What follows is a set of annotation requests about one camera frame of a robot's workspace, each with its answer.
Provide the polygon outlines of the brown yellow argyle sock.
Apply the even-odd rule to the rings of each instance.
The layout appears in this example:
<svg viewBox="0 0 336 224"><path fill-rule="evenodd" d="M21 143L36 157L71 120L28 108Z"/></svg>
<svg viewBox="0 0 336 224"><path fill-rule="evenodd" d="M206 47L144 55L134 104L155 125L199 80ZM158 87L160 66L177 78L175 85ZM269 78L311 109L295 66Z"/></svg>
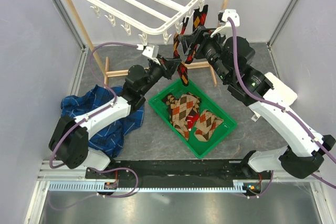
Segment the brown yellow argyle sock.
<svg viewBox="0 0 336 224"><path fill-rule="evenodd" d="M169 122L173 126L172 114L173 108L176 106L178 99L170 92L162 100L167 105L167 112L169 114Z"/></svg>

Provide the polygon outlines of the tan brown argyle sock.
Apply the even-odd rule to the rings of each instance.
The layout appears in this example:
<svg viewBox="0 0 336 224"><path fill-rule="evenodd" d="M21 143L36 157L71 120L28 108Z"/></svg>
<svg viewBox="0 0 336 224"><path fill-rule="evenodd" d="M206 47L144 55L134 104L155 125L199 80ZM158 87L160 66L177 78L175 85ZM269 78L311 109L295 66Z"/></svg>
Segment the tan brown argyle sock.
<svg viewBox="0 0 336 224"><path fill-rule="evenodd" d="M172 121L173 127L188 141L190 132L187 129L186 117L199 113L201 99L194 94L187 92L181 95L176 106L173 108Z"/></svg>

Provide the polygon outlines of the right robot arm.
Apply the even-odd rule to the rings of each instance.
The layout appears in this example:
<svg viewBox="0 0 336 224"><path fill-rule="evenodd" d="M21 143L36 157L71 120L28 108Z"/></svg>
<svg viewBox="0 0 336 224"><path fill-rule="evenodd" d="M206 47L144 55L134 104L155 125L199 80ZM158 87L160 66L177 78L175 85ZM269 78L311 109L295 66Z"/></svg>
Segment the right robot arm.
<svg viewBox="0 0 336 224"><path fill-rule="evenodd" d="M313 175L335 138L302 122L273 83L250 65L255 50L246 38L226 38L213 32L200 26L190 35L179 35L184 55L207 60L231 95L260 114L287 143L271 151L250 151L240 166L241 174L248 179L267 170L284 170L298 179Z"/></svg>

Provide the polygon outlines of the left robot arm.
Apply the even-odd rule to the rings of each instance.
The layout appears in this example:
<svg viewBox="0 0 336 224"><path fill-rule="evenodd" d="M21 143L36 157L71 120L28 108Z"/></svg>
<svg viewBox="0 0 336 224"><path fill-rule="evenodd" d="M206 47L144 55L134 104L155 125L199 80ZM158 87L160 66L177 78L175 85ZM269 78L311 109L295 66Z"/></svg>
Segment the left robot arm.
<svg viewBox="0 0 336 224"><path fill-rule="evenodd" d="M53 164L58 158L69 169L85 166L97 170L103 178L111 178L115 173L111 158L101 150L90 148L89 140L103 128L138 110L145 102L144 95L162 77L170 79L180 63L180 58L166 59L158 55L149 61L148 69L134 65L128 70L122 91L111 101L75 118L62 116L49 142L50 168L59 168Z"/></svg>

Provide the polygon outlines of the red christmas sock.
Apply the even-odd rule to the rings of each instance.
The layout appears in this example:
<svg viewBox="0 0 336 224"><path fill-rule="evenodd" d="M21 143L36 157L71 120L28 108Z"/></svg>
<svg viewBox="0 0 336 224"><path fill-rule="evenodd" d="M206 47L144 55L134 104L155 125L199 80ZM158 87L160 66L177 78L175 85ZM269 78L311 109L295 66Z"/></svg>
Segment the red christmas sock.
<svg viewBox="0 0 336 224"><path fill-rule="evenodd" d="M188 115L186 117L186 122L187 122L187 129L189 131L192 130L192 128L194 127L195 123L197 122L199 118L199 114L195 114L195 115Z"/></svg>

